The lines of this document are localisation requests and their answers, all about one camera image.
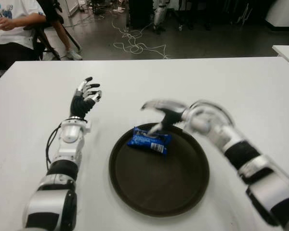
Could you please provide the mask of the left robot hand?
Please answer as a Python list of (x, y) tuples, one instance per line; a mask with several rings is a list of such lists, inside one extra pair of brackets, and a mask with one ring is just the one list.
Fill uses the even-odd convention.
[(101, 90), (92, 90), (100, 87), (100, 84), (91, 83), (93, 77), (84, 79), (76, 88), (70, 104), (70, 116), (84, 119), (86, 114), (102, 97)]

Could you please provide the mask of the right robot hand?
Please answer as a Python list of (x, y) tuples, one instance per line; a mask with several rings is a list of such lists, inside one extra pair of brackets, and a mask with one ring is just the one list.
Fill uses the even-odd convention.
[(147, 132), (148, 136), (153, 136), (169, 126), (184, 121), (182, 116), (185, 111), (187, 111), (188, 107), (187, 105), (174, 100), (154, 99), (143, 104), (141, 110), (145, 109), (154, 109), (164, 113), (162, 121), (154, 125)]

